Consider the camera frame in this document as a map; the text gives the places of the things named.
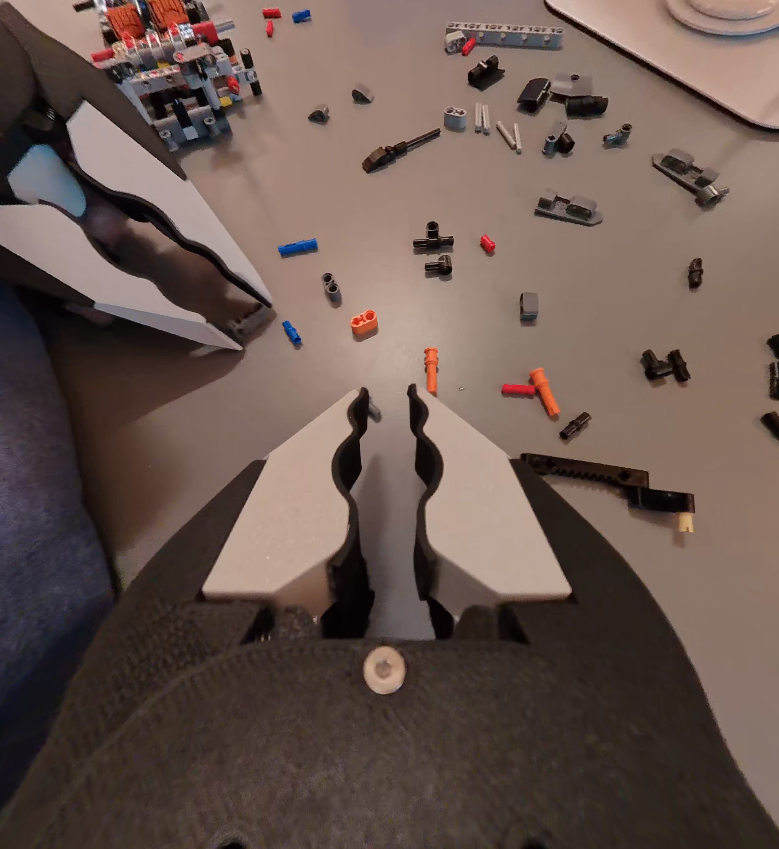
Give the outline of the black lego gear rack assembly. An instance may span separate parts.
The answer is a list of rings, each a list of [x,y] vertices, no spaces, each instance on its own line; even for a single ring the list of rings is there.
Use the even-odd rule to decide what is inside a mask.
[[[519,458],[539,475],[555,475],[612,486],[625,495],[630,507],[674,515],[678,532],[693,533],[694,531],[693,494],[653,488],[650,486],[649,472],[645,470],[533,452],[524,452]]]

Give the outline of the grey black lego panel assembly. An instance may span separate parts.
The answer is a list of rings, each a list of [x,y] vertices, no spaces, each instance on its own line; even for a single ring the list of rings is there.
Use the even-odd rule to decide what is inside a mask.
[[[569,117],[595,117],[607,111],[607,97],[594,93],[592,77],[577,73],[559,73],[551,82],[550,92],[565,104]]]

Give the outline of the black lego shaft piece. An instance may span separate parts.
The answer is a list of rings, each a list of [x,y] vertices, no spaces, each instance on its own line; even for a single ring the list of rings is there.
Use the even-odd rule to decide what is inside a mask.
[[[364,173],[370,174],[384,168],[386,165],[396,161],[399,157],[406,155],[410,150],[437,139],[440,133],[441,129],[436,128],[409,141],[377,147],[363,160],[362,168]]]

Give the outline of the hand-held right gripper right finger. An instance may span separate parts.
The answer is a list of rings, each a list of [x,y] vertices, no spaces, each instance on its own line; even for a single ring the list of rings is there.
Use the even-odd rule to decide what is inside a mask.
[[[406,394],[425,485],[414,538],[420,599],[456,619],[475,605],[567,599],[572,589],[511,458],[415,384]]]

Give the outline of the person's blue sweater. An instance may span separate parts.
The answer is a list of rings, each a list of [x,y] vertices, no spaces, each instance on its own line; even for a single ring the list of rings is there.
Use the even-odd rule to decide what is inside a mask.
[[[65,398],[0,283],[0,726],[52,709],[113,598]]]

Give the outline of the partly built lego car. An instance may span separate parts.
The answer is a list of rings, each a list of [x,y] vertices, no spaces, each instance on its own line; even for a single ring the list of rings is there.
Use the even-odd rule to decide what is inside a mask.
[[[74,2],[92,10],[103,48],[92,64],[122,91],[168,150],[231,130],[229,114],[248,93],[262,95],[251,52],[225,35],[201,1]]]

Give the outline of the black lego cross connector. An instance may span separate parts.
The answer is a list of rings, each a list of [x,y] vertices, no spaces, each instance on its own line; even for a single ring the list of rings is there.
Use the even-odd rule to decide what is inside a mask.
[[[413,240],[412,248],[416,252],[424,253],[449,249],[454,244],[454,236],[442,234],[438,222],[432,220],[426,224],[425,236],[421,239]]]

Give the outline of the dark grey lego bush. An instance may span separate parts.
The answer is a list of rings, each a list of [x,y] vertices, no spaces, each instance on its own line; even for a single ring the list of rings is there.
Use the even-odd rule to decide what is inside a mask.
[[[256,303],[251,305],[246,313],[228,320],[225,323],[225,333],[239,345],[247,345],[277,317],[278,315],[273,308]]]

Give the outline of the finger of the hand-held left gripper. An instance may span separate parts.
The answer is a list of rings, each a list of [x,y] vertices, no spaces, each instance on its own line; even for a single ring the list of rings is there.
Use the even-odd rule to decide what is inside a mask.
[[[120,270],[58,207],[0,206],[0,246],[90,299],[103,313],[202,345],[243,349],[198,313],[170,302],[153,281]]]
[[[195,186],[83,101],[66,129],[81,174],[100,190],[137,206],[173,241],[206,257],[234,286],[264,306],[271,294],[243,250]]]

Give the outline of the grey lego panel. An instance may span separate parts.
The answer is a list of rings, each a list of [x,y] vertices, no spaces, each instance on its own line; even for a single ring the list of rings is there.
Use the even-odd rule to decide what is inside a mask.
[[[598,209],[595,200],[581,195],[567,198],[551,188],[546,189],[539,197],[534,214],[586,227],[595,226],[603,220],[603,213]]]

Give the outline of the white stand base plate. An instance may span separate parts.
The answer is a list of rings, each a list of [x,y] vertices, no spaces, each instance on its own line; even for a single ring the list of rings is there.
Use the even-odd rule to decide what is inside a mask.
[[[745,122],[779,131],[779,2],[546,5]]]

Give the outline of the long grey lego beam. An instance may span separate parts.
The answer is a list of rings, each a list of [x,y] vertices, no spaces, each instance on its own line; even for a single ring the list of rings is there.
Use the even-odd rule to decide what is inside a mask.
[[[470,43],[494,48],[559,50],[563,46],[563,27],[537,27],[449,21],[444,35],[447,54],[459,54]]]

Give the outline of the dark grey lego panel assembly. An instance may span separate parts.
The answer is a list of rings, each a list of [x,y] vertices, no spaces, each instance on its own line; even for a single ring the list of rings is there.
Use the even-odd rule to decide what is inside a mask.
[[[719,176],[716,170],[697,166],[692,154],[684,150],[673,148],[665,154],[654,154],[652,164],[693,195],[694,202],[701,209],[714,207],[730,193],[728,187],[716,186]]]

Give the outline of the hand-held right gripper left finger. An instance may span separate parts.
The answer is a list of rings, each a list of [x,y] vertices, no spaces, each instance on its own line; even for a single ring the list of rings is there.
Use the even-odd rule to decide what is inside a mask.
[[[206,600],[368,620],[372,590],[351,493],[368,409],[367,389],[352,390],[267,455],[205,580]]]

